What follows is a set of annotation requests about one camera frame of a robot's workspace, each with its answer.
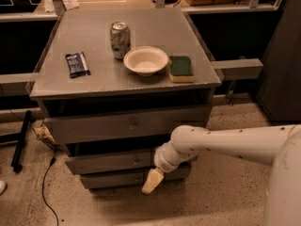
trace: silver can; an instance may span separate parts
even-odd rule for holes
[[[131,50],[131,31],[128,25],[124,22],[113,22],[110,40],[114,58],[123,59]]]

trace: cabinet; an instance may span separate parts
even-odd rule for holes
[[[168,67],[142,77],[113,58],[114,21],[131,29],[132,47],[154,46],[192,60],[194,83],[172,83]],[[69,78],[68,53],[83,51],[91,75]],[[46,116],[66,165],[85,188],[142,184],[153,151],[181,124],[205,126],[220,85],[192,26],[180,8],[67,11],[56,31],[30,97]],[[185,178],[189,163],[166,176]]]

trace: concrete floor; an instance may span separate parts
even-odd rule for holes
[[[270,125],[261,108],[245,98],[225,104],[214,99],[210,130]],[[32,126],[39,127],[41,121]],[[0,134],[19,132],[21,122],[0,123]],[[0,225],[56,225],[53,212],[41,196],[41,185],[52,151],[28,129],[21,163],[12,172],[15,147],[0,149],[0,180],[8,188],[0,196]],[[78,176],[57,155],[45,181],[45,197],[58,215],[59,225],[261,225],[270,167],[225,155],[204,152],[192,163],[183,182],[169,182],[149,196],[141,186],[96,191],[84,189]]]

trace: green scouring pad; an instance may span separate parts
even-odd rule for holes
[[[171,56],[169,66],[169,79],[172,82],[194,82],[189,56]]]

